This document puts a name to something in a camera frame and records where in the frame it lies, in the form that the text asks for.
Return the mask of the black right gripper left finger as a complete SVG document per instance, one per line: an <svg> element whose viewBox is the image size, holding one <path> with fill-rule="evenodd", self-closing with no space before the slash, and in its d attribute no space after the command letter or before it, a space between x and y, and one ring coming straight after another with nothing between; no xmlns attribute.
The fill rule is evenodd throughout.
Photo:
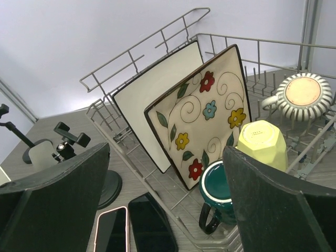
<svg viewBox="0 0 336 252"><path fill-rule="evenodd" d="M1 186L1 251L86 251L110 161L99 143Z"/></svg>

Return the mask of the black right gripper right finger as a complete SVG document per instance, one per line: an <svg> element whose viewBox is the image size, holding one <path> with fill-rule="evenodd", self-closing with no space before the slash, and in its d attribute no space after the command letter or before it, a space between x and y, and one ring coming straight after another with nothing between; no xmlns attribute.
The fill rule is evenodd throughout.
<svg viewBox="0 0 336 252"><path fill-rule="evenodd" d="M232 146L224 148L223 163L244 251L335 251L335 189Z"/></svg>

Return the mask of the black round-base phone stand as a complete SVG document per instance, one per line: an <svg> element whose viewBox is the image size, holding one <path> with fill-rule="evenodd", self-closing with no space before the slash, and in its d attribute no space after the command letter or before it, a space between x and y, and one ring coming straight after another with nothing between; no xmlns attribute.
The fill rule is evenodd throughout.
<svg viewBox="0 0 336 252"><path fill-rule="evenodd" d="M69 130L70 127L63 122L59 122L54 128L54 131L62 136L62 142L56 147L56 151L62 157L62 161L71 159L76 156L75 151L72 147L74 144L86 148L91 141L91 138L87 134L82 132L78 136L75 136L70 133ZM106 179L98 204L98 210L106 208L111 203L113 203L119 196L121 189L121 176L115 171L107 170Z"/></svg>

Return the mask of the phone with pink case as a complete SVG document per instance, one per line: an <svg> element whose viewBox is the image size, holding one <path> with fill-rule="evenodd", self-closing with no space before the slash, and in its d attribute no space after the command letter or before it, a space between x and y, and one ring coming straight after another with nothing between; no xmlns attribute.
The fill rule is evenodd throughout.
<svg viewBox="0 0 336 252"><path fill-rule="evenodd" d="M127 207L120 206L104 211L98 216L93 251L130 251Z"/></svg>

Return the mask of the black phone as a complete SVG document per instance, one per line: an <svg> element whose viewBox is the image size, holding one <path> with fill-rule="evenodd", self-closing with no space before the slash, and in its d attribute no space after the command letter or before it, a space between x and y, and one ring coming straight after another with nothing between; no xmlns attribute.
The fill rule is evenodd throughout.
<svg viewBox="0 0 336 252"><path fill-rule="evenodd" d="M137 251L179 250L165 211L149 192L131 200L128 209Z"/></svg>

